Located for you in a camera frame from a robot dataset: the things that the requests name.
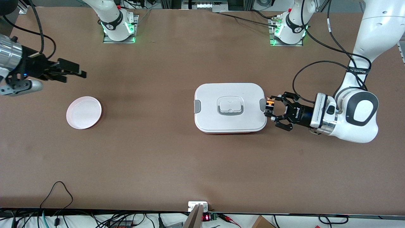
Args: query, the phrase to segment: silver metal cylinder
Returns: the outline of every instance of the silver metal cylinder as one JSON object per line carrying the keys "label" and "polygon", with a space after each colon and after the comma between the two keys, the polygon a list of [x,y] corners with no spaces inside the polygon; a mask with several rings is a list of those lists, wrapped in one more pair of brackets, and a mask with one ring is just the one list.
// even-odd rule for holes
{"label": "silver metal cylinder", "polygon": [[9,71],[14,70],[22,57],[22,46],[12,42],[8,36],[0,34],[0,67]]}

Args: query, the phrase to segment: white plate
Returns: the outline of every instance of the white plate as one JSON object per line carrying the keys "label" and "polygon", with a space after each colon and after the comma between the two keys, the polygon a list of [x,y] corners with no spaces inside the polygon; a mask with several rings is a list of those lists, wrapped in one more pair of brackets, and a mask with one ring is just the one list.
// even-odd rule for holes
{"label": "white plate", "polygon": [[66,112],[66,120],[76,129],[86,129],[100,119],[101,104],[94,97],[80,97],[71,103]]}

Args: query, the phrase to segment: table surface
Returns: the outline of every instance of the table surface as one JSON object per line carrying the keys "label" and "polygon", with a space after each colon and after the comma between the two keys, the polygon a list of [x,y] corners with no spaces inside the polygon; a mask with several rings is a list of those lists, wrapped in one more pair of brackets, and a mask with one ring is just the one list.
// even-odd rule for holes
{"label": "table surface", "polygon": [[[0,97],[2,207],[38,207],[56,181],[74,196],[71,208],[184,211],[189,200],[210,209],[255,213],[405,215],[404,64],[398,47],[373,63],[367,86],[380,101],[379,134],[368,144],[315,136],[272,122],[257,133],[209,135],[194,124],[194,92],[204,83],[253,82],[265,95],[291,91],[303,66],[317,60],[346,64],[347,56],[308,37],[303,47],[274,47],[268,28],[203,10],[152,10],[135,44],[103,44],[90,8],[39,8],[55,56],[88,73],[44,90]],[[138,10],[141,16],[146,12]],[[253,12],[234,13],[265,22]],[[332,14],[336,38],[352,50],[361,14]],[[37,30],[31,11],[17,25]],[[311,33],[331,44],[326,15]],[[38,36],[13,30],[39,50]],[[52,50],[45,43],[45,53]],[[307,98],[333,94],[345,73],[315,65],[299,76]],[[76,130],[66,109],[93,96],[104,113],[97,125]],[[69,202],[58,185],[44,207]]]}

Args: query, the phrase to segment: metal mounting plate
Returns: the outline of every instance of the metal mounting plate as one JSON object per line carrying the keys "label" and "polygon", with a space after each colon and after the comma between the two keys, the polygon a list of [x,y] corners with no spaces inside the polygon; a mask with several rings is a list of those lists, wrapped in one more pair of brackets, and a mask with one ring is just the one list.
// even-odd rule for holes
{"label": "metal mounting plate", "polygon": [[130,36],[128,36],[128,38],[126,38],[123,41],[113,41],[112,39],[110,39],[107,34],[104,33],[104,38],[103,38],[103,43],[135,43],[136,41],[136,31],[138,30],[138,19],[139,19],[139,15],[138,14],[134,14],[134,25],[133,25],[133,29],[134,29],[134,33],[132,33]]}
{"label": "metal mounting plate", "polygon": [[[270,25],[273,25],[274,21],[271,20],[271,19],[268,19],[267,23],[270,24]],[[270,44],[272,46],[295,46],[295,47],[301,47],[303,45],[303,40],[302,39],[296,44],[286,44],[286,43],[282,42],[278,37],[276,37],[274,35],[276,29],[277,28],[273,28],[273,27],[269,26]]]}
{"label": "metal mounting plate", "polygon": [[205,201],[188,201],[188,212],[191,212],[196,204],[203,204],[204,213],[208,212],[208,203]]}

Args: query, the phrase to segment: white floor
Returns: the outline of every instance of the white floor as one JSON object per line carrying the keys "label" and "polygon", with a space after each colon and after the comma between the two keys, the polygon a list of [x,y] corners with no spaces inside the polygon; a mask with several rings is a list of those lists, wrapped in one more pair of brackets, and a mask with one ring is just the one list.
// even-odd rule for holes
{"label": "white floor", "polygon": [[[256,221],[258,215],[231,215],[228,214],[235,222],[237,222],[242,228],[251,228]],[[111,215],[98,215],[96,218],[98,220],[106,220],[110,218]],[[159,227],[158,215],[148,214],[148,217],[153,220],[155,228]],[[179,213],[161,214],[163,224],[165,226],[170,226],[179,222],[185,222],[187,216]],[[271,215],[264,216],[269,222],[274,224],[274,218]],[[94,219],[90,216],[84,215],[70,215],[65,216],[66,222],[69,228],[95,228],[97,226]],[[142,214],[137,214],[134,217],[134,224],[139,223],[143,218]],[[58,226],[59,228],[66,228],[67,226],[60,217],[61,222]],[[1,228],[11,228],[11,220],[7,219],[0,221]],[[42,218],[39,218],[40,228],[45,228]],[[55,217],[46,217],[47,223],[50,228],[54,228],[53,222]],[[345,219],[330,218],[331,222],[342,222]],[[277,216],[277,222],[280,228],[315,228],[319,226],[320,228],[330,228],[329,225],[322,224],[318,221],[318,217],[304,217],[304,216]],[[20,221],[18,228],[21,228],[23,224],[23,219]],[[220,219],[210,222],[203,222],[202,228],[212,228],[220,225],[219,228],[238,228],[236,225],[226,223]],[[36,217],[29,220],[26,228],[38,228]],[[152,223],[145,218],[145,220],[137,226],[138,228],[153,228]],[[332,228],[404,228],[405,221],[401,220],[386,220],[386,219],[354,219],[350,218],[348,223],[343,225],[333,225]]]}

